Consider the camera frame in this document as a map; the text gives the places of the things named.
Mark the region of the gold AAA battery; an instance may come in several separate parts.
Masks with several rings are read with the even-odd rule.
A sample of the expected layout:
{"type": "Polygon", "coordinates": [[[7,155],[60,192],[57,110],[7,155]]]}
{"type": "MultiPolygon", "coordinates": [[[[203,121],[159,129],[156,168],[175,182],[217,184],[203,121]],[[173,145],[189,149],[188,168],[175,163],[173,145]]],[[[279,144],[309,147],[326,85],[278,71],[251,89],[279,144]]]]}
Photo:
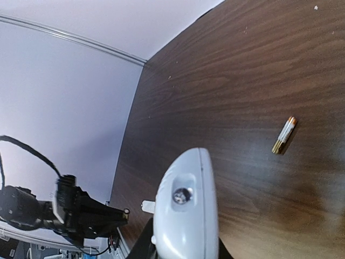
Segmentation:
{"type": "Polygon", "coordinates": [[[123,217],[128,220],[129,219],[129,214],[130,214],[130,210],[128,208],[125,208],[123,210],[123,217]]]}
{"type": "Polygon", "coordinates": [[[294,116],[291,116],[288,118],[286,123],[284,124],[275,144],[272,147],[272,153],[273,154],[280,154],[281,151],[283,150],[288,138],[290,137],[292,131],[294,130],[296,124],[297,124],[297,119],[294,116]]]}

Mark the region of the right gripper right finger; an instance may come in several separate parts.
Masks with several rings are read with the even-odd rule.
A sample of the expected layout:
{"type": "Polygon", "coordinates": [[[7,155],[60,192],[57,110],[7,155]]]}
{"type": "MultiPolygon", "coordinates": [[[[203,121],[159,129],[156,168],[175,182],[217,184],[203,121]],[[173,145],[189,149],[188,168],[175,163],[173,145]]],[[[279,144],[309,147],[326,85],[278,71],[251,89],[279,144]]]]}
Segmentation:
{"type": "Polygon", "coordinates": [[[230,252],[225,247],[221,238],[219,238],[218,258],[219,259],[234,259],[234,257],[230,254],[230,252]]]}

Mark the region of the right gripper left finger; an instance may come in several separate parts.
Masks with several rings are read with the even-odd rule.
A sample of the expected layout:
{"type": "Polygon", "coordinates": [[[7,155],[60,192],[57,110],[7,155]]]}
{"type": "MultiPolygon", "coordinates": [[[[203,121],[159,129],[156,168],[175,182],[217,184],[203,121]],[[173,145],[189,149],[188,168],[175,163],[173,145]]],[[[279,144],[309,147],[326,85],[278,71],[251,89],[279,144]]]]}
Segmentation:
{"type": "Polygon", "coordinates": [[[132,247],[126,259],[155,259],[158,258],[155,245],[151,242],[153,236],[153,218],[145,225],[141,235],[132,247]]]}

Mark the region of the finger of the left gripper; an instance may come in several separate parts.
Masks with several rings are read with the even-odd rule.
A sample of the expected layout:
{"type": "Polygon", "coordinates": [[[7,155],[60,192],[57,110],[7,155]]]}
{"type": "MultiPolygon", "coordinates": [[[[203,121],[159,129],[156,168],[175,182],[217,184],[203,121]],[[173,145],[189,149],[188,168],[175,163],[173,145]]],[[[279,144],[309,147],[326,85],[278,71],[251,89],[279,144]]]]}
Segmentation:
{"type": "Polygon", "coordinates": [[[75,239],[109,237],[117,227],[126,224],[127,217],[125,215],[82,215],[77,219],[77,226],[72,231],[72,237],[75,239]]]}
{"type": "Polygon", "coordinates": [[[78,214],[95,214],[107,216],[122,216],[123,210],[109,207],[91,198],[89,194],[78,188],[78,214]]]}

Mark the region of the white battery cover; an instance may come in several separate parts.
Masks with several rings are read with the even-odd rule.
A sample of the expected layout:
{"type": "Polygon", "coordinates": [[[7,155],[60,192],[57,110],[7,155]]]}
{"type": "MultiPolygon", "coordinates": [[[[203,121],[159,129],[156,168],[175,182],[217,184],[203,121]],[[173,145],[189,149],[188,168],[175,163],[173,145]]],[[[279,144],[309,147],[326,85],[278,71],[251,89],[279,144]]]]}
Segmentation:
{"type": "Polygon", "coordinates": [[[145,213],[154,214],[155,205],[155,201],[143,200],[141,203],[141,209],[145,213]]]}

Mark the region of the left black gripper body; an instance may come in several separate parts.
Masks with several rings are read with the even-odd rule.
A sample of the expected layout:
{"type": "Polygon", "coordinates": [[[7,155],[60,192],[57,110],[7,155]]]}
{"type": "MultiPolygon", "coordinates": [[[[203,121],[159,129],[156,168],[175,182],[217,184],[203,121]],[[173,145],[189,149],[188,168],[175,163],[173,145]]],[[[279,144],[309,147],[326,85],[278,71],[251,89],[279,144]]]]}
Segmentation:
{"type": "Polygon", "coordinates": [[[29,191],[14,186],[1,190],[1,220],[23,231],[51,230],[59,235],[81,234],[75,217],[66,215],[61,223],[53,213],[50,201],[38,201],[29,191]]]}

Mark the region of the white remote control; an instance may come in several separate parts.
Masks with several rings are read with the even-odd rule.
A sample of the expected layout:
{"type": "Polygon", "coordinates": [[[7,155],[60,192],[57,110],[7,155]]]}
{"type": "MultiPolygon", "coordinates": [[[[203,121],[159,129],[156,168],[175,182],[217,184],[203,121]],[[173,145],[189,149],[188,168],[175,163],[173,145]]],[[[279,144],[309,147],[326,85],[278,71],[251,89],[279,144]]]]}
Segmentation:
{"type": "Polygon", "coordinates": [[[207,149],[185,151],[165,172],[156,193],[151,241],[159,258],[218,258],[216,187],[207,149]]]}

